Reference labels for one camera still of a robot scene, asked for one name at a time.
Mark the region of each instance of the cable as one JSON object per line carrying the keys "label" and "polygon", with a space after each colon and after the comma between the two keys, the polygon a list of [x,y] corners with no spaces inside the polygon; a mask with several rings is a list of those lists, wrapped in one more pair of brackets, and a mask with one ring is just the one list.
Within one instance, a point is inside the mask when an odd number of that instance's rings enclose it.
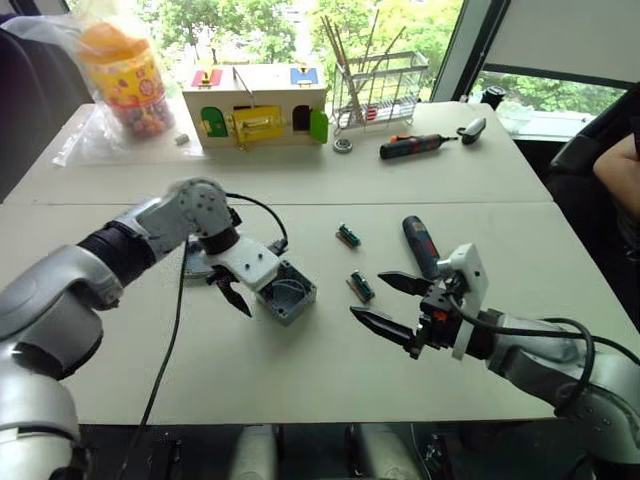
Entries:
{"label": "cable", "polygon": [[[530,330],[526,328],[507,328],[507,327],[499,327],[497,325],[491,325],[465,312],[462,309],[462,307],[458,304],[458,302],[456,301],[453,295],[449,294],[447,295],[447,298],[451,303],[451,306],[453,307],[453,309],[462,318],[464,318],[466,321],[468,321],[475,327],[482,328],[482,329],[491,331],[493,333],[498,333],[501,335],[514,335],[514,336],[520,336],[520,337],[569,338],[567,337],[567,334],[569,334],[570,332],[550,332],[550,331],[543,331],[543,330]],[[580,330],[580,334],[573,334],[573,335],[576,335],[577,338],[584,339],[585,342],[587,343],[587,348],[585,352],[586,359],[585,359],[584,370],[582,371],[582,375],[580,376],[580,379],[576,383],[575,387],[573,388],[569,396],[560,405],[558,405],[558,407],[556,407],[555,413],[557,415],[560,415],[563,411],[567,409],[567,407],[571,403],[573,403],[578,398],[579,395],[582,394],[582,392],[584,392],[584,390],[589,385],[591,372],[593,371],[593,364],[595,362],[595,346],[594,346],[593,337],[589,333],[589,330],[587,330],[587,328],[584,325],[582,325],[580,322],[576,322],[575,320],[569,320],[566,318],[550,318],[550,319],[546,319],[546,321],[549,323],[566,323],[568,325],[572,325],[573,327]]]}
{"label": "cable", "polygon": [[424,473],[427,474],[427,479],[431,480],[431,472],[429,472],[429,468],[427,467],[427,464],[424,461],[424,458],[422,458],[422,455],[420,454],[420,449],[418,448],[418,442],[416,442],[416,432],[413,429],[413,422],[411,422],[409,426],[411,427],[411,442],[413,443],[413,449],[416,451],[416,455],[418,455],[418,458],[420,459],[420,464],[424,469]]}
{"label": "cable", "polygon": [[609,340],[608,338],[599,337],[597,335],[593,336],[593,341],[596,343],[602,343],[603,345],[607,345],[608,347],[615,348],[624,356],[626,356],[629,360],[631,360],[636,365],[640,366],[640,358],[635,355],[631,350],[626,347],[623,347],[618,342],[614,342],[613,340]]}
{"label": "cable", "polygon": [[[465,312],[460,307],[460,305],[455,301],[455,299],[451,298],[451,296],[449,296],[449,301],[451,302],[451,304],[452,304],[453,308],[456,310],[456,312],[458,314],[460,314],[460,316],[462,316],[462,318],[467,320],[472,325],[477,326],[478,328],[484,328],[485,330],[489,330],[489,331],[491,331],[493,333],[499,333],[499,334],[504,334],[504,335],[526,336],[526,337],[570,338],[570,339],[574,339],[574,340],[584,338],[584,336],[581,333],[545,332],[545,331],[542,331],[542,330],[527,330],[527,329],[522,329],[522,328],[505,328],[505,327],[498,327],[496,325],[490,325],[488,323],[482,322],[481,320],[469,315],[467,312]],[[551,318],[551,319],[542,318],[541,320],[542,321],[549,321],[549,320],[554,320],[554,319],[553,318]],[[633,363],[635,363],[636,365],[640,366],[640,358],[638,358],[638,356],[635,355],[628,348],[620,345],[618,342],[614,342],[613,340],[610,340],[610,339],[605,338],[605,337],[600,337],[598,335],[592,335],[592,338],[593,338],[593,341],[595,343],[601,343],[603,345],[607,345],[608,347],[615,348],[620,353],[622,353],[625,357],[627,357],[629,360],[631,360]]]}
{"label": "cable", "polygon": [[306,295],[307,289],[297,280],[293,278],[283,278],[282,280],[276,280],[271,285],[274,287],[287,287],[289,290],[294,292],[301,293],[303,296]]}
{"label": "cable", "polygon": [[575,320],[570,320],[568,318],[549,318],[549,319],[546,319],[545,321],[549,323],[556,323],[556,324],[562,323],[566,325],[571,325],[572,327],[580,331],[580,334],[582,335],[585,343],[587,344],[586,351],[585,351],[584,369],[582,370],[582,375],[580,375],[580,379],[578,380],[578,383],[576,383],[575,386],[571,389],[571,393],[569,394],[569,396],[565,398],[555,408],[554,414],[556,416],[562,416],[567,411],[567,409],[573,404],[573,402],[578,400],[580,395],[582,395],[584,391],[587,389],[587,387],[589,386],[589,382],[591,381],[591,373],[593,372],[593,365],[596,361],[596,347],[593,342],[593,337],[591,336],[591,333],[589,332],[589,330],[587,330],[587,327],[582,325],[580,322],[577,322]]}
{"label": "cable", "polygon": [[287,235],[287,229],[284,228],[284,223],[282,223],[282,220],[280,220],[280,217],[278,217],[278,214],[274,212],[269,206],[265,205],[259,200],[256,200],[255,198],[247,197],[246,195],[242,195],[240,193],[227,193],[227,197],[238,198],[240,200],[246,200],[247,202],[255,203],[256,205],[264,208],[267,212],[271,214],[271,216],[278,223],[280,230],[282,231],[282,241],[281,241],[281,244],[277,246],[278,253],[276,253],[276,255],[278,256],[282,255],[287,249],[287,246],[289,245],[289,236]]}
{"label": "cable", "polygon": [[136,428],[136,431],[131,437],[131,441],[129,442],[129,446],[127,447],[127,452],[125,454],[124,460],[122,462],[122,466],[120,467],[120,471],[116,476],[116,480],[121,480],[124,475],[125,470],[129,464],[129,456],[138,446],[138,442],[140,441],[140,436],[142,435],[143,430],[147,426],[147,422],[149,421],[149,416],[151,415],[151,409],[153,408],[153,404],[156,400],[156,395],[158,394],[158,390],[160,389],[160,384],[162,383],[162,377],[164,376],[164,371],[167,368],[167,364],[169,363],[169,359],[171,358],[171,353],[173,352],[173,347],[176,343],[176,338],[178,337],[178,328],[180,327],[180,309],[182,307],[182,290],[184,287],[184,272],[185,266],[187,264],[187,246],[185,244],[184,247],[184,255],[182,256],[182,266],[180,267],[180,280],[178,282],[178,298],[176,303],[176,316],[173,322],[173,331],[171,332],[171,339],[169,340],[169,346],[167,347],[167,351],[164,354],[164,359],[162,360],[162,364],[160,365],[160,370],[158,370],[158,374],[156,375],[156,380],[153,383],[153,388],[151,389],[151,394],[149,395],[149,400],[147,400],[147,406],[144,409],[144,413],[142,414],[142,419],[140,420],[140,424]]}

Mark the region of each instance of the black cable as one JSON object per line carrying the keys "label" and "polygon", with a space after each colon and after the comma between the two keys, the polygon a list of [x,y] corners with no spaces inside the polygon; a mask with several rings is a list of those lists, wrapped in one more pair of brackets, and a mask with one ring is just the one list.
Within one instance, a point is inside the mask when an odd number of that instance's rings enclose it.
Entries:
{"label": "black cable", "polygon": [[147,426],[147,422],[149,421],[149,416],[151,415],[151,409],[153,408],[153,404],[156,400],[156,395],[158,394],[158,390],[160,389],[160,384],[162,383],[162,377],[164,376],[164,371],[167,368],[169,363],[169,359],[171,358],[171,353],[173,352],[173,347],[176,343],[176,338],[178,337],[178,328],[180,327],[180,309],[182,307],[182,290],[184,287],[184,272],[185,266],[187,264],[187,246],[185,244],[184,254],[182,256],[182,266],[180,267],[180,280],[178,282],[178,299],[176,303],[176,316],[173,322],[173,331],[171,332],[171,340],[169,340],[169,346],[167,347],[167,351],[164,354],[164,359],[162,360],[162,364],[160,365],[160,370],[158,370],[158,374],[156,375],[156,380],[153,383],[153,388],[151,389],[151,394],[149,395],[149,400],[147,400],[147,406],[144,409],[144,413],[142,414],[142,419],[140,420],[140,424],[136,428],[133,436],[131,437],[131,441],[129,442],[129,446],[127,447],[127,453],[125,454],[124,460],[122,462],[122,466],[120,467],[120,471],[116,476],[116,480],[121,480],[124,475],[125,470],[129,464],[129,456],[138,446],[138,442],[140,441],[140,436],[142,435],[143,430]]}
{"label": "black cable", "polygon": [[624,356],[626,356],[629,360],[640,367],[640,358],[635,355],[631,350],[626,347],[623,347],[618,342],[614,342],[613,340],[609,340],[608,338],[599,337],[597,335],[593,336],[593,341],[596,343],[602,343],[603,345],[607,345],[608,347],[615,348]]}
{"label": "black cable", "polygon": [[560,404],[554,410],[554,414],[560,417],[567,411],[567,409],[573,404],[573,402],[578,400],[580,395],[582,395],[589,386],[589,382],[591,381],[591,373],[593,372],[593,364],[596,361],[596,347],[593,342],[591,333],[589,332],[587,327],[582,325],[580,322],[568,318],[548,318],[544,321],[548,323],[562,323],[565,325],[571,325],[580,332],[580,334],[584,338],[585,343],[587,344],[582,375],[580,375],[578,383],[576,383],[575,386],[571,389],[571,393],[569,394],[569,396],[562,402],[560,402]]}
{"label": "black cable", "polygon": [[[567,334],[570,333],[570,332],[552,332],[552,331],[544,331],[544,330],[530,330],[526,328],[508,328],[508,327],[499,327],[497,325],[491,325],[465,312],[462,309],[462,307],[458,304],[458,302],[456,301],[453,295],[451,294],[447,295],[447,298],[451,303],[451,306],[453,307],[453,309],[462,318],[464,318],[466,321],[471,323],[474,327],[482,328],[482,329],[491,331],[493,333],[498,333],[500,335],[514,335],[514,336],[520,336],[520,337],[568,338]],[[591,372],[593,371],[593,364],[595,361],[595,346],[594,346],[593,337],[591,336],[587,328],[581,323],[576,322],[575,320],[570,320],[566,318],[551,318],[551,319],[546,319],[546,321],[548,321],[549,323],[566,323],[568,325],[572,325],[573,327],[580,330],[580,334],[573,334],[573,335],[576,335],[577,338],[584,339],[585,342],[587,343],[587,349],[585,353],[586,360],[585,360],[584,370],[582,371],[582,375],[580,376],[580,379],[576,383],[575,387],[573,388],[569,396],[560,405],[558,405],[558,407],[556,407],[556,411],[555,411],[556,415],[561,415],[566,410],[566,408],[571,403],[573,403],[589,385],[589,380],[591,378]]]}
{"label": "black cable", "polygon": [[[454,309],[456,307],[460,307],[455,300],[452,302]],[[478,319],[475,319],[474,317],[470,317],[467,312],[465,312],[464,310],[460,309],[458,311],[458,313],[467,321],[469,321],[469,323],[474,322],[474,320],[477,320],[478,322],[481,322]],[[548,319],[546,318],[541,318],[540,320],[542,321],[547,321]],[[582,334],[580,333],[571,333],[571,332],[545,332],[542,330],[526,330],[526,329],[518,329],[518,328],[514,328],[514,329],[504,329],[502,330],[504,327],[498,327],[495,325],[489,325],[487,323],[481,322],[481,325],[478,325],[480,328],[484,328],[485,330],[489,330],[492,331],[493,333],[502,333],[505,335],[519,335],[519,336],[529,336],[529,337],[550,337],[550,338],[571,338],[574,340],[577,339],[581,339],[584,338],[582,336]],[[520,331],[523,333],[513,333],[510,331]],[[592,335],[593,341],[595,343],[601,343],[603,345],[607,345],[608,347],[611,348],[615,348],[616,350],[618,350],[620,353],[622,353],[625,357],[627,357],[629,360],[631,360],[633,363],[635,363],[636,365],[640,366],[640,358],[635,355],[631,350],[629,350],[628,348],[620,345],[618,342],[614,342],[613,340],[610,340],[608,338],[605,337],[600,337],[598,335]]]}
{"label": "black cable", "polygon": [[284,228],[284,223],[282,223],[282,220],[280,220],[280,217],[278,217],[278,214],[274,212],[268,205],[265,205],[264,203],[262,203],[259,200],[256,200],[255,198],[247,197],[246,195],[242,195],[240,193],[227,193],[226,195],[229,198],[238,198],[240,200],[246,200],[247,202],[255,203],[256,205],[264,208],[267,212],[271,214],[271,216],[278,223],[280,230],[282,231],[282,237],[283,237],[282,242],[281,242],[281,245],[278,246],[279,253],[276,253],[278,256],[282,255],[284,251],[287,249],[287,246],[289,245],[289,236],[287,235],[287,229]]}

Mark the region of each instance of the red screwdriver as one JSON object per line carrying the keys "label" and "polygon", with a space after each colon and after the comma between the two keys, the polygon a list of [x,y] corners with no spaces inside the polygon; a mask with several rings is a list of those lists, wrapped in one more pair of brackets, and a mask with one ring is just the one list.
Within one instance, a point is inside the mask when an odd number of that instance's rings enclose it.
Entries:
{"label": "red screwdriver", "polygon": [[445,142],[457,140],[458,137],[443,137],[442,135],[419,135],[419,136],[393,136],[391,142],[380,147],[380,158],[403,157],[414,153],[430,152],[440,148]]}

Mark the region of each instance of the tree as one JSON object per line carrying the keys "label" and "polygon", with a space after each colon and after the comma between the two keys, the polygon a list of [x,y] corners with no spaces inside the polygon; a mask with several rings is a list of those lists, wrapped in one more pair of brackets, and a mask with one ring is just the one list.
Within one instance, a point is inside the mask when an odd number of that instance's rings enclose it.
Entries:
{"label": "tree", "polygon": [[364,54],[374,12],[373,4],[367,0],[318,0],[316,9],[311,12],[311,44],[320,58],[330,89],[336,59],[321,18],[327,16],[331,24],[337,26],[347,56],[356,58]]}
{"label": "tree", "polygon": [[615,102],[623,91],[565,80],[482,72],[475,91],[496,85],[507,91],[507,98],[531,105],[543,112],[580,112],[599,115]]}
{"label": "tree", "polygon": [[138,0],[138,16],[155,24],[161,50],[195,45],[200,35],[228,39],[232,33],[247,41],[256,63],[287,62],[293,58],[295,34],[284,18],[291,0]]}
{"label": "tree", "polygon": [[430,0],[418,3],[411,0],[319,0],[313,12],[312,43],[322,59],[327,77],[331,77],[335,56],[329,47],[320,23],[327,15],[340,29],[340,35],[349,58],[362,55],[366,49],[376,8],[378,21],[369,54],[381,54],[393,38],[406,27],[394,45],[393,52],[418,51],[429,60],[429,70],[423,97],[429,97],[442,59],[449,45],[462,0]]}

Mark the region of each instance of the toy house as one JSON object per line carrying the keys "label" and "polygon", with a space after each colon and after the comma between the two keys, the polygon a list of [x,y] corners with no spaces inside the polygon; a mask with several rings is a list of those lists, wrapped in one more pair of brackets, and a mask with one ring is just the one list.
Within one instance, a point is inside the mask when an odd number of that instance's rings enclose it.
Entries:
{"label": "toy house", "polygon": [[327,87],[320,68],[216,65],[183,91],[203,147],[326,143]]}

